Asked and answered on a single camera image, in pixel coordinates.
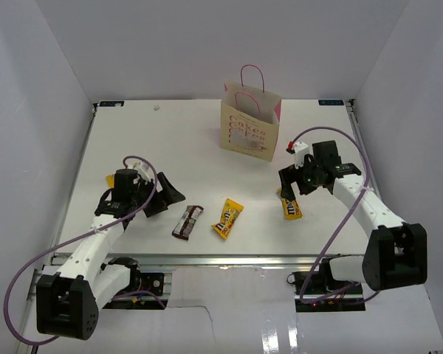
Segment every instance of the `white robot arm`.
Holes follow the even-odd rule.
[[[185,200],[163,173],[158,173],[156,178],[162,190],[155,192],[143,209],[147,217]],[[88,339],[95,331],[100,310],[115,294],[140,288],[135,260],[121,257],[108,264],[103,262],[153,188],[154,182],[133,168],[115,173],[114,188],[102,195],[95,210],[90,228],[95,233],[83,239],[54,274],[42,275],[36,285],[38,332]],[[102,229],[111,223],[114,225]]]
[[[295,163],[279,171],[281,196],[295,198],[292,183],[306,195],[325,187],[349,209],[364,190],[364,179],[353,164],[344,164],[335,141],[289,146]],[[337,281],[365,282],[375,290],[422,284],[427,279],[427,234],[420,224],[408,224],[366,188],[353,214],[369,237],[361,256],[326,257],[320,273]]]

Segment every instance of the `pink handle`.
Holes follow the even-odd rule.
[[[258,118],[260,118],[261,117],[261,109],[259,109],[258,101],[256,101],[256,98],[254,98],[251,94],[248,94],[247,92],[238,91],[238,92],[235,93],[236,108],[239,110],[239,108],[238,108],[238,98],[237,98],[238,94],[246,94],[247,96],[251,97],[251,100],[253,100],[254,103],[258,106]]]
[[[257,67],[256,65],[254,65],[254,64],[246,64],[246,65],[243,65],[243,66],[241,67],[241,71],[240,71],[240,76],[241,76],[241,86],[244,86],[244,85],[243,85],[243,69],[246,68],[247,66],[252,66],[253,68],[257,68],[257,70],[259,71],[259,74],[261,74],[261,80],[263,80],[263,93],[264,93],[264,76],[263,76],[263,72],[261,71],[260,68],[258,68],[258,67]]]

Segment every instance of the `white wall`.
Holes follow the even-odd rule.
[[[427,291],[443,335],[443,1],[410,1],[357,105],[382,197],[427,230]]]
[[[97,102],[221,97],[245,63],[285,98],[356,97],[407,0],[37,2]]]
[[[33,0],[0,0],[0,353],[16,342],[1,307],[15,271],[49,247],[92,105]],[[10,309],[20,327],[32,270]]]

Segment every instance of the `purple cable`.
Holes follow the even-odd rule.
[[[313,127],[313,128],[309,128],[306,129],[305,131],[303,131],[302,133],[298,134],[295,139],[292,142],[296,142],[297,140],[299,140],[304,134],[310,132],[310,131],[316,131],[316,130],[327,130],[327,131],[335,131],[337,133],[340,133],[341,135],[345,136],[346,138],[348,138],[348,140],[350,142],[352,142],[354,144],[354,146],[356,147],[356,149],[359,151],[361,158],[363,159],[364,162],[364,168],[365,168],[365,179],[364,179],[364,187],[367,187],[369,184],[369,180],[371,179],[371,169],[369,167],[369,163],[368,160],[366,158],[366,155],[364,154],[363,149],[359,146],[359,144],[354,141],[354,139],[349,136],[347,133],[345,133],[344,131],[337,129],[337,128],[333,128],[333,127],[324,127],[324,126],[319,126],[319,127]],[[321,301],[324,299],[328,299],[330,296],[332,295],[336,295],[336,294],[341,294],[347,290],[349,290],[350,288],[353,288],[354,286],[357,285],[356,282],[353,282],[352,284],[349,284],[347,286],[344,286],[340,289],[337,289],[335,291],[332,291],[331,293],[328,293],[327,295],[323,295],[323,296],[319,296],[316,299],[304,299],[303,295],[305,294],[305,290],[307,288],[307,285],[310,283],[310,279],[312,278],[312,275],[315,272],[315,269],[317,268],[317,266],[320,264],[320,261],[322,260],[322,258],[325,256],[326,252],[328,251],[328,249],[330,248],[330,246],[332,245],[333,241],[335,238],[337,238],[338,234],[340,233],[341,229],[346,225],[346,223],[348,222],[349,218],[353,215],[354,211],[356,210],[357,206],[359,205],[361,199],[363,198],[364,194],[366,192],[366,189],[363,189],[360,191],[360,194],[357,196],[356,201],[354,201],[353,205],[351,206],[350,210],[348,211],[348,213],[346,214],[346,216],[344,217],[344,219],[341,220],[340,224],[338,225],[338,227],[333,231],[332,236],[329,238],[328,241],[326,241],[325,246],[322,248],[322,250],[320,251],[320,253],[317,256],[317,259],[313,262],[312,267],[310,268],[309,273],[306,276],[306,279],[303,281],[302,287],[301,287],[301,292],[300,292],[300,301],[303,304],[313,304],[317,301]],[[373,299],[378,293],[376,293],[373,296],[370,296],[369,298],[367,298],[366,300],[363,300],[363,302],[355,302],[355,305],[358,305],[360,303],[364,303],[370,299]]]
[[[60,249],[64,246],[70,245],[71,243],[77,242],[79,240],[82,240],[88,236],[92,236],[95,233],[102,231],[104,229],[107,229],[109,227],[115,226],[129,218],[133,218],[138,212],[140,212],[141,210],[143,210],[144,208],[146,208],[146,206],[148,205],[149,201],[153,198],[154,193],[156,192],[156,188],[157,188],[157,172],[156,169],[154,168],[154,166],[146,159],[139,157],[139,156],[127,156],[123,159],[123,164],[125,165],[125,167],[128,167],[126,165],[126,160],[128,159],[138,159],[141,162],[146,163],[151,170],[153,171],[154,174],[154,186],[153,189],[151,190],[151,193],[149,193],[148,199],[146,199],[146,201],[142,204],[142,206],[140,206],[138,209],[134,210],[133,212],[129,213],[127,216],[124,216],[123,218],[117,219],[115,221],[112,221],[111,223],[107,223],[106,225],[103,225],[101,227],[99,227],[96,230],[92,230],[92,231],[88,231],[85,234],[82,234],[81,236],[77,236],[72,238],[71,240],[68,240],[66,242],[62,242],[61,244],[51,247],[50,249],[47,249],[46,251],[41,252],[40,254],[38,254],[37,256],[35,256],[34,258],[32,258],[31,260],[29,260],[28,262],[26,262],[17,272],[16,274],[13,276],[12,280],[10,281],[10,284],[8,285],[7,291],[5,292],[5,298],[3,301],[3,317],[5,318],[5,323],[7,324],[8,330],[10,330],[10,332],[13,334],[13,336],[18,339],[21,343],[25,343],[27,345],[34,345],[34,346],[39,346],[39,345],[44,345],[44,344],[48,344],[51,341],[56,340],[58,337],[54,336],[51,337],[49,339],[46,339],[44,341],[30,341],[29,339],[24,338],[14,327],[13,327],[13,323],[11,322],[10,319],[10,313],[9,313],[9,303],[10,303],[10,295],[11,292],[13,290],[13,286],[15,286],[16,281],[18,280],[18,278],[23,274],[23,272],[29,267],[31,266],[34,262],[36,262],[37,260],[39,260],[40,258],[44,257],[46,254],[49,254],[51,252],[54,252],[57,249]]]
[[[156,295],[154,295],[153,293],[151,293],[150,291],[147,291],[147,290],[136,290],[136,291],[132,291],[132,292],[126,293],[126,294],[116,295],[116,296],[113,296],[112,300],[120,299],[122,297],[127,297],[127,296],[143,295],[143,294],[152,296],[162,306],[162,308],[165,308],[164,302],[162,302],[159,297],[157,297]]]
[[[345,305],[361,305],[361,304],[365,304],[369,300],[372,300],[374,297],[379,295],[379,293],[380,293],[380,291],[375,291],[374,294],[370,295],[370,297],[366,297],[365,299],[357,300],[355,302],[345,302]]]

